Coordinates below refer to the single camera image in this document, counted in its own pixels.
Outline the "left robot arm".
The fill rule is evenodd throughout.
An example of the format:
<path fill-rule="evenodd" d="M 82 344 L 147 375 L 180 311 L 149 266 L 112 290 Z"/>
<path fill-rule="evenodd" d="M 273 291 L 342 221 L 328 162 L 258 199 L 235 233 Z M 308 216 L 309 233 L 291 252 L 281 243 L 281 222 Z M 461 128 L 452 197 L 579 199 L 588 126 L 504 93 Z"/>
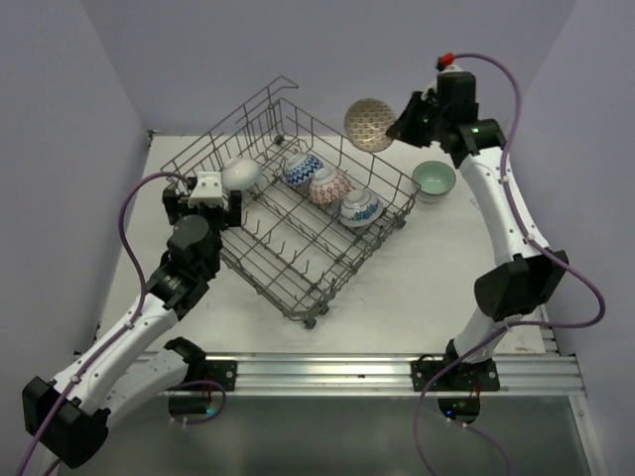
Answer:
<path fill-rule="evenodd" d="M 77 468 L 90 460 L 118 420 L 155 394 L 173 387 L 211 386 L 203 351 L 174 338 L 138 370 L 132 364 L 158 337 L 179 323 L 209 289 L 220 270 L 221 233 L 242 221 L 242 194 L 165 189 L 173 227 L 159 267 L 141 277 L 130 308 L 65 369 L 22 390 L 29 450 L 42 444 L 56 462 Z"/>

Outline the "plain white bowl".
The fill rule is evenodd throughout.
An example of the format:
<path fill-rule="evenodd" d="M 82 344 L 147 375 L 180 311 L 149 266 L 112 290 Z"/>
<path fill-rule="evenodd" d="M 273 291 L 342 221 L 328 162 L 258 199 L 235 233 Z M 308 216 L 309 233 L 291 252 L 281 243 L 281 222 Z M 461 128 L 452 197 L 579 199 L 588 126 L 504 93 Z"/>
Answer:
<path fill-rule="evenodd" d="M 420 190 L 417 193 L 417 201 L 424 204 L 436 204 L 442 202 L 446 197 L 449 196 L 449 193 L 441 193 L 441 194 L 430 194 L 423 190 Z"/>

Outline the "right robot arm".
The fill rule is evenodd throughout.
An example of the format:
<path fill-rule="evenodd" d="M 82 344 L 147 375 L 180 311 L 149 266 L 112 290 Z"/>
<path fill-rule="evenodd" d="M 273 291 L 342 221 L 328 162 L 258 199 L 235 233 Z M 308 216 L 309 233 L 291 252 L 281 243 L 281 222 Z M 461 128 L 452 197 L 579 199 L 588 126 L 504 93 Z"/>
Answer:
<path fill-rule="evenodd" d="M 439 143 L 485 221 L 495 266 L 474 283 L 476 310 L 448 343 L 439 379 L 467 390 L 490 373 L 507 325 L 546 303 L 565 272 L 543 254 L 549 242 L 534 226 L 510 165 L 502 162 L 506 139 L 498 122 L 478 116 L 472 73 L 440 73 L 435 86 L 412 94 L 386 135 L 417 148 Z"/>

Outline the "red dotted pattern bowl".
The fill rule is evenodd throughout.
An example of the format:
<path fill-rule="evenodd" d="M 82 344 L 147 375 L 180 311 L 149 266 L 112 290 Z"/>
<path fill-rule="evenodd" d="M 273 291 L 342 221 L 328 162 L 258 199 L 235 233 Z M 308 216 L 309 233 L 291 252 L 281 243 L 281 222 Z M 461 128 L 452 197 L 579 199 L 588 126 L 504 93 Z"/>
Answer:
<path fill-rule="evenodd" d="M 344 115 L 344 132 L 358 150 L 378 153 L 388 149 L 393 140 L 386 135 L 397 120 L 392 109 L 374 98 L 355 101 Z"/>

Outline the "pale green bowl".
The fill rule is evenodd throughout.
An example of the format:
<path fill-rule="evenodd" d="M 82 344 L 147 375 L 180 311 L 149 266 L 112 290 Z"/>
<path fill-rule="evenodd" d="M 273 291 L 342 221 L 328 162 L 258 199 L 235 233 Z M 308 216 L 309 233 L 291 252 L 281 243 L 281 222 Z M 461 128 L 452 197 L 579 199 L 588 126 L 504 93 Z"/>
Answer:
<path fill-rule="evenodd" d="M 450 193 L 456 184 L 453 168 L 439 161 L 418 164 L 413 170 L 412 179 L 420 190 L 430 194 Z"/>

